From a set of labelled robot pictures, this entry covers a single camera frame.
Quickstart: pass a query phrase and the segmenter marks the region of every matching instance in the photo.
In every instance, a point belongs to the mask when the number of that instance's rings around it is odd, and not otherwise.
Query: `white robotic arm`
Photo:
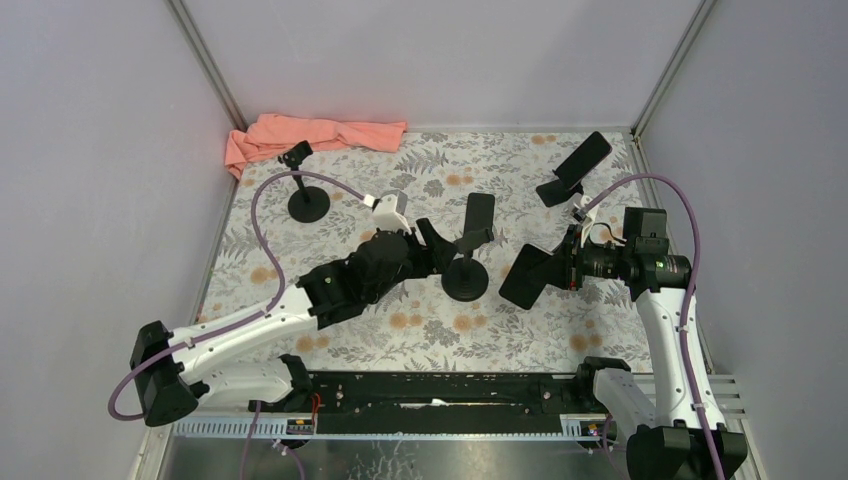
[[[636,386],[629,366],[620,360],[587,358],[577,378],[591,382],[592,400],[615,419],[617,440],[627,442],[631,478],[713,478],[711,469],[719,463],[726,474],[732,474],[747,455],[745,439],[727,432],[710,390],[695,328],[694,296],[683,327],[688,346],[682,344],[680,316],[686,310],[682,307],[692,268],[686,257],[669,254],[666,212],[628,207],[624,244],[598,245],[588,238],[597,207],[586,207],[595,203],[581,199],[574,215],[581,223],[568,228],[553,252],[525,245],[500,289],[501,296],[529,309],[546,285],[579,290],[587,276],[624,281],[648,337],[656,405]],[[687,375],[688,361],[694,382]],[[690,385],[697,385],[698,392]],[[711,458],[709,450],[717,452],[720,462]]]
[[[427,219],[418,220],[418,231],[410,227],[403,216],[402,192],[380,199],[366,196],[364,203],[372,208],[377,233],[347,258],[301,276],[275,304],[261,302],[173,331],[161,322],[141,328],[130,362],[133,368],[163,351],[171,352],[135,377],[147,425],[173,422],[200,405],[235,406],[259,400],[284,410],[299,408],[311,381],[298,357],[283,355],[262,363],[237,359],[280,339],[354,318],[404,280],[446,271],[457,247],[440,237]]]
[[[182,365],[180,378],[188,385],[203,382],[209,387],[198,398],[199,405],[238,405],[245,399],[275,403],[292,391],[292,375],[280,359],[264,363],[235,361],[280,339],[318,328],[318,319],[309,313],[312,302],[303,288],[290,285],[279,302],[266,311],[267,305],[265,301],[212,322],[172,332],[169,345],[193,345],[172,355],[174,362]],[[199,345],[192,341],[206,331],[225,329],[259,311],[264,312],[263,316],[247,325]]]
[[[679,422],[689,426],[698,425],[698,416],[693,406],[695,400],[686,381],[683,365],[683,350],[680,345],[680,307],[683,305],[684,289],[663,288],[659,292],[645,291],[636,299],[636,309],[645,326],[648,347],[656,385],[656,406],[636,386],[633,374],[618,369],[604,369],[595,374],[595,397],[609,409],[616,420],[619,441],[626,441],[636,433],[639,425],[650,428],[673,427]],[[710,428],[717,430],[725,424],[710,390],[709,377],[702,361],[703,353],[695,328],[695,298],[689,308],[689,358],[693,360],[698,389],[709,421]]]

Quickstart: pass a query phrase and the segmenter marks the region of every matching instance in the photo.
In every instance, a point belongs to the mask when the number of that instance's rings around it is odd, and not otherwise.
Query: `gray leaf print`
[[[395,170],[400,170],[406,173],[433,173],[433,169],[441,167],[446,163],[450,163],[445,158],[444,153],[440,153],[439,149],[431,151],[424,149],[420,151],[409,152],[406,157],[395,165]]]
[[[430,197],[441,197],[445,193],[445,187],[442,186],[442,182],[439,180],[430,180],[424,185],[424,193],[430,195]]]
[[[613,283],[610,286],[610,291],[604,295],[604,304],[630,308],[630,289],[617,282]]]
[[[443,347],[450,347],[459,341],[459,334],[445,328],[441,320],[430,320],[427,325],[424,325],[424,339],[430,342],[430,345],[438,342]]]
[[[531,142],[534,135],[544,142]],[[408,219],[429,218],[448,239],[462,230],[469,193],[495,194],[495,241],[475,254],[486,266],[492,288],[477,302],[459,304],[446,298],[438,277],[410,280],[357,318],[275,342],[239,361],[296,353],[310,369],[568,372],[585,355],[607,354],[627,358],[639,373],[649,372],[644,327],[620,283],[587,282],[579,292],[548,287],[529,311],[498,296],[497,285],[525,243],[553,248],[573,223],[561,209],[545,208],[534,189],[553,178],[551,170],[586,136],[585,132],[408,133],[396,154],[366,148],[316,153],[308,160],[309,170],[361,192],[403,190],[409,197]],[[613,151],[584,182],[589,196],[634,171],[622,134],[605,136]],[[200,321],[264,301],[276,290],[278,275],[254,238],[250,205],[258,186],[285,170],[273,159],[245,169]],[[291,179],[273,182],[257,211],[287,283],[295,283],[318,265],[347,257],[376,230],[370,212],[357,199],[318,180],[306,179],[306,184],[321,186],[332,199],[323,219],[301,224],[291,218],[286,207],[296,189]],[[638,185],[625,185],[608,200],[599,221],[618,231],[624,208],[641,205]]]
[[[401,173],[397,177],[393,178],[389,185],[392,188],[397,188],[398,190],[403,190],[408,187],[410,183],[415,181],[415,175],[410,175],[408,173]]]
[[[577,291],[580,298],[586,303],[600,302],[603,298],[603,292],[595,284],[583,285],[583,288]]]
[[[235,229],[224,231],[221,238],[221,250],[218,255],[231,260],[243,260],[251,250],[258,248],[259,244],[253,234],[253,229],[243,228],[244,233],[239,233]]]
[[[425,367],[423,363],[421,363],[421,362],[416,362],[414,358],[410,358],[410,359],[409,359],[409,362],[410,362],[410,363],[409,363],[408,365],[406,365],[406,364],[405,364],[405,365],[403,366],[403,368],[404,368],[405,370],[418,370],[419,372],[420,372],[420,371],[423,371],[423,370],[427,370],[427,367]]]
[[[448,140],[448,136],[444,133],[422,133],[421,140],[425,142],[442,143]]]

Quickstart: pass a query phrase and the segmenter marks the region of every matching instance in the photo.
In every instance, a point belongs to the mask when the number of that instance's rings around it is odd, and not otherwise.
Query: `pink cloth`
[[[224,166],[241,179],[241,172],[248,162],[267,160],[303,140],[308,141],[316,152],[357,146],[396,152],[405,131],[406,122],[335,122],[266,113],[259,116],[247,133],[230,132]]]

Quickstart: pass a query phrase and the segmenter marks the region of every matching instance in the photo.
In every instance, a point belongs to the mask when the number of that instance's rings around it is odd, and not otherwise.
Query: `floral tablecloth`
[[[490,285],[476,302],[451,300],[438,277],[407,281],[362,316],[319,332],[277,342],[245,361],[282,353],[300,355],[310,369],[459,370],[572,372],[586,355],[624,358],[637,372],[651,371],[647,338],[628,291],[617,281],[588,281],[580,292],[548,287],[530,311],[498,295],[503,279],[525,243],[552,249],[572,222],[563,204],[545,208],[535,187],[553,178],[559,165],[588,133],[409,133],[400,151],[353,148],[318,152],[304,170],[333,176],[375,196],[401,189],[409,197],[406,217],[427,217],[445,238],[461,234],[469,193],[496,196],[495,240],[475,252]],[[584,180],[595,195],[633,173],[632,159],[618,132],[604,136],[612,153]],[[244,172],[213,269],[199,321],[209,321],[270,298],[278,279],[250,226],[250,202],[268,176],[284,171],[274,160]],[[307,184],[320,183],[306,179]],[[259,222],[280,259],[288,282],[313,267],[347,256],[374,234],[369,211],[340,189],[322,185],[330,212],[313,224],[287,213],[294,182],[266,189]],[[600,221],[621,234],[625,206],[641,205],[629,184],[601,206]],[[592,231],[606,241],[602,227]]]

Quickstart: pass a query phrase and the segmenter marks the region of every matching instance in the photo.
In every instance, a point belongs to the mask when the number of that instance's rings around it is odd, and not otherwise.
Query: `gray wall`
[[[248,121],[621,126],[698,0],[188,0]]]
[[[772,479],[848,477],[846,22],[840,0],[719,2],[645,136],[697,211],[699,314]]]
[[[161,1],[0,2],[0,91],[0,478],[125,478],[106,400],[193,314],[226,117]]]

